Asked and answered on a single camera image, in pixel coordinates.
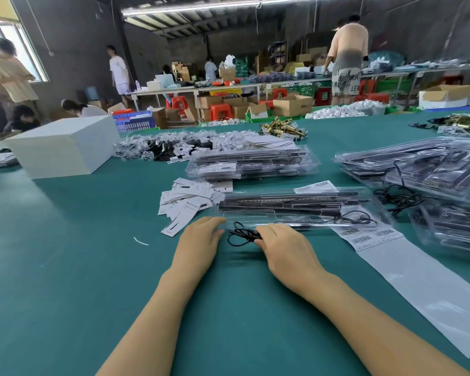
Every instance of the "window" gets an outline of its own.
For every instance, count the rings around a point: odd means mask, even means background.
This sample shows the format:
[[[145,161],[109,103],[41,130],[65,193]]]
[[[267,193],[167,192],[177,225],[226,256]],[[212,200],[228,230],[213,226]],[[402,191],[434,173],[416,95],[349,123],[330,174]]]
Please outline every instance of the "window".
[[[17,59],[36,78],[32,83],[49,81],[45,70],[38,59],[36,51],[30,43],[21,24],[0,20],[0,37],[10,39],[17,51]]]

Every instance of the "black hair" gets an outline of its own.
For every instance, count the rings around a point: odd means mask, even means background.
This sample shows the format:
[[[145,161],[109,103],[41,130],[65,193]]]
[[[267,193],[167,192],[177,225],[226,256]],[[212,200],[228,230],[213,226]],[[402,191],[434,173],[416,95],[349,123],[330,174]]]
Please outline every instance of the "black hair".
[[[77,103],[76,101],[64,99],[61,102],[61,108],[65,111],[77,111],[81,112],[83,108],[87,107],[87,104]]]
[[[115,46],[109,44],[109,45],[106,46],[106,50],[108,50],[108,49],[113,50],[115,55],[117,55],[117,49],[115,48]]]
[[[9,55],[16,56],[14,43],[9,41],[7,38],[0,37],[0,50],[6,52]]]
[[[22,116],[35,117],[35,113],[27,105],[16,105],[13,109],[13,121],[20,120]]]
[[[360,22],[360,16],[358,14],[352,14],[348,18],[348,22]]]

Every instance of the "seated person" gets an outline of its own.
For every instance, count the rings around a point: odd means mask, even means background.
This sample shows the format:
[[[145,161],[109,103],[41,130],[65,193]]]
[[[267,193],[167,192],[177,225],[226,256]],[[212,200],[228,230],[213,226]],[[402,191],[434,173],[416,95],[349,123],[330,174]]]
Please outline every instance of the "seated person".
[[[33,110],[27,105],[17,105],[13,109],[13,119],[8,124],[14,133],[22,133],[40,126]]]
[[[78,117],[107,116],[108,113],[94,105],[77,103],[76,101],[64,99],[61,107],[68,113]]]

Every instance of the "pile of paper leaflets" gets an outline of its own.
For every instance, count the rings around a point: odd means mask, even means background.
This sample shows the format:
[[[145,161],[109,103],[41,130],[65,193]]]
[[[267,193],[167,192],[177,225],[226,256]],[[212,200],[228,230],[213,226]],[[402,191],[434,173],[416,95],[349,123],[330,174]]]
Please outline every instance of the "pile of paper leaflets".
[[[233,191],[233,182],[194,182],[177,178],[170,191],[163,191],[160,197],[159,215],[167,215],[170,224],[161,232],[173,237],[190,223],[198,211],[210,208],[223,199],[224,192]]]

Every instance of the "pile of gold metal parts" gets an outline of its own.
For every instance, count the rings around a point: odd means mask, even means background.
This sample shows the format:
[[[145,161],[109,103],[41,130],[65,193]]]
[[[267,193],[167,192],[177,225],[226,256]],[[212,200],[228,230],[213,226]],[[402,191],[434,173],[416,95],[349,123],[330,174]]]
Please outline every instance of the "pile of gold metal parts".
[[[439,126],[445,125],[450,127],[456,127],[463,130],[465,133],[470,134],[470,116],[468,115],[457,115],[452,114],[442,119],[442,121],[435,121]]]
[[[285,138],[293,136],[294,141],[300,141],[308,136],[307,131],[299,129],[296,124],[291,125],[292,122],[293,119],[282,121],[278,117],[275,117],[271,123],[260,125],[260,134],[271,134],[276,137],[284,135]]]

